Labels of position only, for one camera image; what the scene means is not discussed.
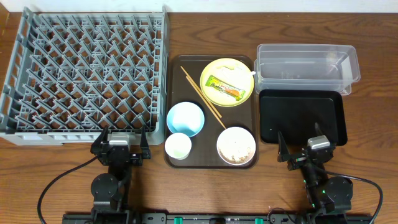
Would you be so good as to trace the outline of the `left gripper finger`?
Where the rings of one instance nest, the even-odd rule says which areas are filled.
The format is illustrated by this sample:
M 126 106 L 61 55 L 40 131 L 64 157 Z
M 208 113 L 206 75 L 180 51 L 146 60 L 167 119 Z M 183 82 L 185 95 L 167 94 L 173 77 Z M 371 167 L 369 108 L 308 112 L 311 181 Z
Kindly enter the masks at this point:
M 146 137 L 145 127 L 141 128 L 141 141 L 140 141 L 141 156 L 143 159 L 151 159 L 151 152 Z
M 91 145 L 92 152 L 101 152 L 103 142 L 108 140 L 108 127 L 105 127 Z

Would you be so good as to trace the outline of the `white cup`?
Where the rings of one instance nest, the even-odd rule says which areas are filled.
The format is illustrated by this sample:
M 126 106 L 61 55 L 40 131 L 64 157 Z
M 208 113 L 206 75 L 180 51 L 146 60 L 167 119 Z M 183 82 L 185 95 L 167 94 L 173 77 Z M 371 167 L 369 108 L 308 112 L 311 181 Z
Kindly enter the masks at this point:
M 165 151 L 167 155 L 177 160 L 186 159 L 191 148 L 192 142 L 184 133 L 171 134 L 165 141 Z

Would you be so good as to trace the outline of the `white tissue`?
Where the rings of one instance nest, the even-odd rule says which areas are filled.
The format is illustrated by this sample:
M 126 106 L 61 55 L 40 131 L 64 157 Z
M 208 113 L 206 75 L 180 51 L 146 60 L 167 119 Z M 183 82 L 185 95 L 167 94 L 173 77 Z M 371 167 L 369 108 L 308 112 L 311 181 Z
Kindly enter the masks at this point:
M 252 78 L 255 72 L 250 71 L 244 65 L 221 65 L 216 67 L 215 75 L 218 78 L 226 78 L 227 80 L 244 80 Z

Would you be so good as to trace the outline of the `green snack bar wrapper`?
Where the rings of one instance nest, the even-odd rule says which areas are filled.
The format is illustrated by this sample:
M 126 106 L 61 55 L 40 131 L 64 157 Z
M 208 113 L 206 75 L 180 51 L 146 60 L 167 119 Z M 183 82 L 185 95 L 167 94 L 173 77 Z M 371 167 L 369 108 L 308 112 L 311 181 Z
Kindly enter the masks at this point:
M 207 79 L 206 86 L 212 87 L 219 92 L 225 93 L 229 96 L 232 96 L 236 101 L 239 101 L 243 98 L 245 91 L 239 88 L 236 88 L 235 86 L 232 86 L 219 78 L 216 78 L 213 75 L 210 75 L 209 78 Z

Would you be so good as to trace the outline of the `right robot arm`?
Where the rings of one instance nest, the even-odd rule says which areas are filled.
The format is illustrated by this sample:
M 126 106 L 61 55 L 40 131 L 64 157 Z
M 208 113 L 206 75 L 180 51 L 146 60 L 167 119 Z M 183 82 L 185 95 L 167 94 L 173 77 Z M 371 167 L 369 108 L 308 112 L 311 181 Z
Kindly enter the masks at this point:
M 308 139 L 300 152 L 292 154 L 282 135 L 278 132 L 279 162 L 286 162 L 288 170 L 299 169 L 303 176 L 307 197 L 312 209 L 306 214 L 308 223 L 324 222 L 326 219 L 337 221 L 351 209 L 353 183 L 349 178 L 339 175 L 329 177 L 324 163 L 333 158 L 336 145 L 324 135 L 315 124 L 318 136 Z

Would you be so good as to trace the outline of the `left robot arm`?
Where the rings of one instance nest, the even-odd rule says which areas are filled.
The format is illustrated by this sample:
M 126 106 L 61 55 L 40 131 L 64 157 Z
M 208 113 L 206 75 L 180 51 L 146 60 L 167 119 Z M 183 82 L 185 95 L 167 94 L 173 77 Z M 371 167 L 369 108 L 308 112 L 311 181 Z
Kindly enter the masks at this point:
M 90 152 L 108 167 L 107 173 L 98 175 L 91 183 L 92 223 L 137 223 L 140 219 L 127 208 L 127 198 L 132 167 L 141 166 L 144 159 L 151 158 L 144 128 L 141 129 L 141 152 L 131 153 L 129 148 L 128 140 L 109 140 L 108 128 L 104 128 L 91 145 Z

